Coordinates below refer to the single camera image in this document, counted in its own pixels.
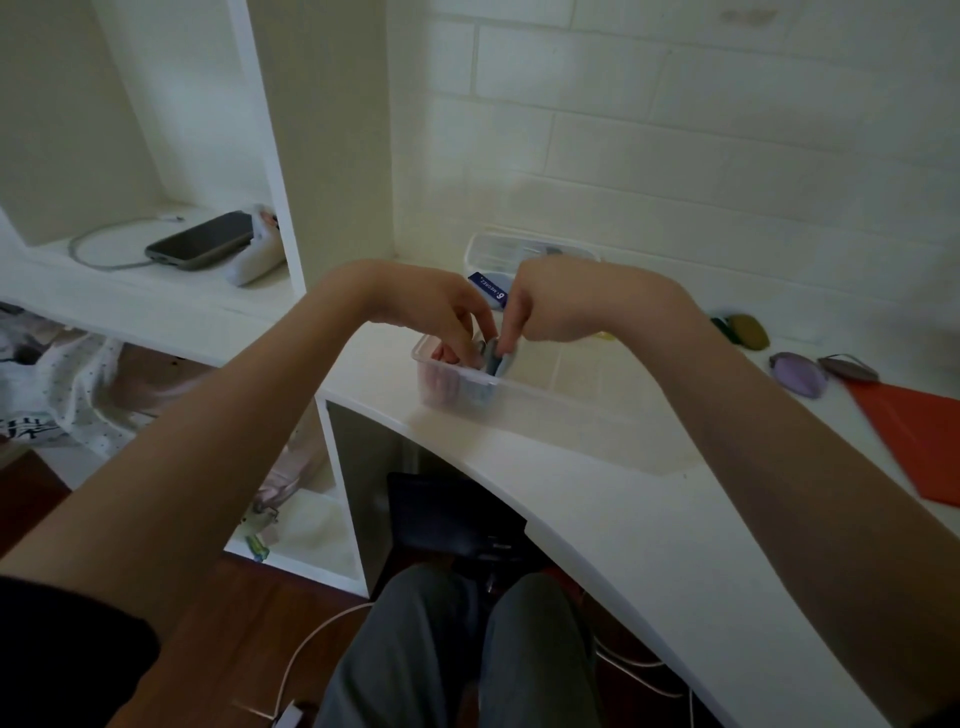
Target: smartphone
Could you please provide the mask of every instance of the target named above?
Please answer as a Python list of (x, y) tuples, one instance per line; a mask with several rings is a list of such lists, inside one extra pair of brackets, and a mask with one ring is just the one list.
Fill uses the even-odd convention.
[(253, 238), (253, 218), (236, 210), (148, 245), (144, 255), (184, 271), (221, 260)]

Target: white brick wall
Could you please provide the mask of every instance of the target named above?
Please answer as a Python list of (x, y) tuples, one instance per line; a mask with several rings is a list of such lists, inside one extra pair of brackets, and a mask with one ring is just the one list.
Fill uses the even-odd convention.
[(538, 231), (960, 328), (957, 38), (956, 0), (388, 0), (397, 247)]

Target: knee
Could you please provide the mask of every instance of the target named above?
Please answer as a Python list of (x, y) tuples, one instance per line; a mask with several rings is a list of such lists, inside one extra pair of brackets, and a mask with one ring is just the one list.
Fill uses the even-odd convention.
[(507, 590), (494, 608), (499, 619), (528, 619), (549, 612), (569, 609), (564, 590), (545, 573), (528, 573)]
[(550, 576), (545, 573), (528, 573), (520, 578), (519, 581), (504, 595), (512, 596), (517, 600), (524, 602), (566, 602), (564, 590)]
[(456, 587), (450, 573), (429, 564), (416, 564), (392, 578), (377, 603), (422, 604), (448, 601), (455, 594)]

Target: person's left hand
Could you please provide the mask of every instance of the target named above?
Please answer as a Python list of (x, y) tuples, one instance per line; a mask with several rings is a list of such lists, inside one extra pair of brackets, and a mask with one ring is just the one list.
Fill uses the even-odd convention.
[(496, 323), (483, 295), (462, 276), (387, 260), (358, 261), (369, 286), (368, 318), (432, 334), (443, 342), (433, 358), (478, 369), (483, 357), (473, 347), (473, 321), (484, 339), (496, 336)]

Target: forearm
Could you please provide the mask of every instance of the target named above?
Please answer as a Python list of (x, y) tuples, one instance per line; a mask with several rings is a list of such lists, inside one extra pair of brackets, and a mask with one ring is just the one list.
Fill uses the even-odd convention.
[(352, 276), (325, 279), (94, 474), (4, 560), (167, 634), (350, 336)]
[(685, 293), (656, 295), (616, 333), (838, 658), (898, 722), (960, 697), (960, 542)]

